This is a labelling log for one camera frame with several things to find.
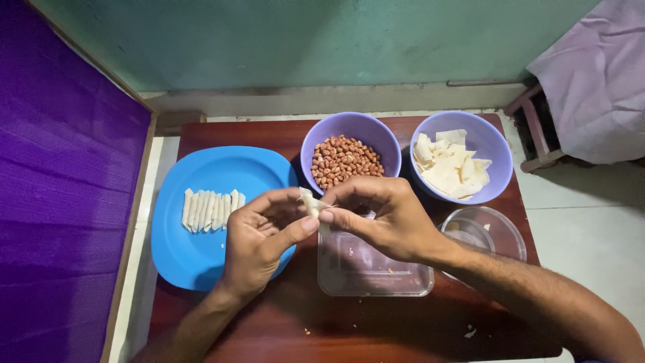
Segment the wooden table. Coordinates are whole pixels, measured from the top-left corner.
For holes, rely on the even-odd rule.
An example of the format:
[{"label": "wooden table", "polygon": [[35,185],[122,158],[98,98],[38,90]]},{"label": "wooden table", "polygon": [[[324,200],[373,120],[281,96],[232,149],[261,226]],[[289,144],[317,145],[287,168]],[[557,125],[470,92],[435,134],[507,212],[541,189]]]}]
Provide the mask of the wooden table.
[{"label": "wooden table", "polygon": [[[497,115],[480,116],[502,132]],[[401,176],[408,179],[410,138],[423,119],[380,119],[404,149]],[[307,185],[299,151],[316,122],[185,125],[178,158],[216,146],[263,147],[290,160],[301,185]],[[415,192],[435,223],[459,207],[433,199],[419,189]],[[528,263],[539,265],[515,174],[508,188],[485,205],[505,214],[518,227],[526,242]],[[421,363],[555,357],[562,351],[499,304],[438,271],[432,292],[423,298],[331,297],[321,291],[316,274],[317,240],[312,237],[298,245],[283,273],[230,324],[206,361]],[[176,324],[202,297],[159,277],[150,337]],[[468,325],[477,328],[470,339],[464,337]]]}]

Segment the bowl of peanuts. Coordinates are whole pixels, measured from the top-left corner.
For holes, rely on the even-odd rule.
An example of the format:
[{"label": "bowl of peanuts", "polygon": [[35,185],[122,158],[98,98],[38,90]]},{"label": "bowl of peanuts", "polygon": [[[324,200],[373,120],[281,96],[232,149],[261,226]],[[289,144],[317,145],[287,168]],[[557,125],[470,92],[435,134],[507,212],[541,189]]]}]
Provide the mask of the bowl of peanuts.
[{"label": "bowl of peanuts", "polygon": [[319,194],[352,175],[398,176],[401,148],[379,120],[358,112],[341,112],[318,121],[303,141],[300,164]]}]

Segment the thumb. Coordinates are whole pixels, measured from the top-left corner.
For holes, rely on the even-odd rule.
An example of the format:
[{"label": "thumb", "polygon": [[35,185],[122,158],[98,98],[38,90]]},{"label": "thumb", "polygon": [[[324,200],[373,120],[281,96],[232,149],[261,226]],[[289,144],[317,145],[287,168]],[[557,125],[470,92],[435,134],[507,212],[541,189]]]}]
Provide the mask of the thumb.
[{"label": "thumb", "polygon": [[320,222],[316,218],[307,216],[286,226],[272,237],[272,244],[278,249],[278,256],[282,255],[289,247],[311,236],[319,225]]},{"label": "thumb", "polygon": [[325,208],[318,215],[321,222],[331,224],[336,228],[365,239],[374,230],[374,221],[363,218],[347,209]]}]

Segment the purple bowl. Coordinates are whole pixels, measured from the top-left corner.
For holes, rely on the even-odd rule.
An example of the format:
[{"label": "purple bowl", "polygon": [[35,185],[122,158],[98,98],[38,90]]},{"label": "purple bowl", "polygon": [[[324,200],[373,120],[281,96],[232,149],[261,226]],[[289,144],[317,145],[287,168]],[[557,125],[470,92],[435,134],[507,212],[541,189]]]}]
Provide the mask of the purple bowl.
[{"label": "purple bowl", "polygon": [[300,149],[300,165],[309,185],[320,195],[323,190],[316,185],[312,176],[312,159],[315,146],[332,136],[345,135],[355,138],[363,145],[371,146],[381,155],[384,176],[399,176],[401,171],[401,148],[397,139],[383,122],[358,112],[341,112],[318,121],[304,137]]},{"label": "purple bowl", "polygon": [[[417,144],[419,134],[426,134],[431,141],[436,141],[436,132],[456,129],[464,129],[468,132],[468,135],[466,135],[466,150],[476,151],[473,158],[493,161],[486,169],[490,177],[490,183],[475,193],[470,200],[458,200],[439,194],[428,182],[421,178],[414,165],[414,145]],[[412,178],[423,191],[434,198],[459,204],[481,204],[495,199],[506,189],[513,174],[513,158],[504,136],[485,119],[463,111],[440,112],[423,120],[414,130],[410,141],[410,162],[413,170]]]}]

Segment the teal wall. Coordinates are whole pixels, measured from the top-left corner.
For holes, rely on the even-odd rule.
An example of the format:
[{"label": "teal wall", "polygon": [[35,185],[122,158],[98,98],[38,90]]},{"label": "teal wall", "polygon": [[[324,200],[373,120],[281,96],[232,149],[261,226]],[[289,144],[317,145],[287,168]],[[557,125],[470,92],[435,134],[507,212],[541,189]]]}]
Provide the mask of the teal wall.
[{"label": "teal wall", "polygon": [[137,91],[518,79],[599,0],[32,0]]}]

